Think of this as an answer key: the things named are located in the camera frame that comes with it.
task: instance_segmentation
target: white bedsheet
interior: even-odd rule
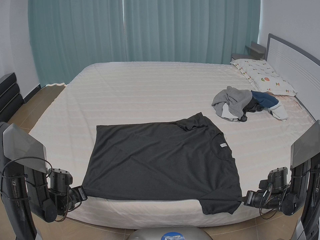
[[[96,137],[96,125],[176,121],[198,112],[225,133],[233,150],[242,194],[257,190],[270,170],[290,167],[290,146],[313,120],[295,98],[278,96],[289,118],[267,111],[248,113],[247,122],[228,122],[211,107],[230,85],[252,89],[231,65],[182,62],[110,62],[86,67],[59,94],[30,134],[46,146],[53,167],[70,171],[82,184]],[[80,221],[118,228],[217,226],[248,220],[258,209],[241,205],[233,215],[204,215],[197,200],[116,201],[89,197],[68,214]]]

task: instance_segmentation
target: black t-shirt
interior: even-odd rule
[[[88,196],[113,200],[198,199],[204,214],[233,214],[242,196],[232,151],[202,113],[97,126],[82,185]]]

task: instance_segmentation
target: black furniture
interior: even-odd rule
[[[264,59],[264,55],[266,54],[266,48],[262,45],[257,44],[256,42],[251,42],[250,46],[245,46],[248,50],[247,54],[240,54],[240,53],[233,53],[231,54],[231,61],[237,60],[237,59],[253,59],[253,60],[259,60]]]
[[[0,122],[8,122],[24,103],[14,73],[0,78]]]

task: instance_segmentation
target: curtain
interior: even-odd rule
[[[41,86],[68,84],[93,63],[126,61],[122,0],[29,0],[28,18]]]
[[[127,60],[228,64],[259,21],[260,0],[124,0]]]

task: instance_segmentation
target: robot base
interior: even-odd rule
[[[212,240],[212,238],[196,227],[160,227],[139,229],[133,232],[128,240]]]

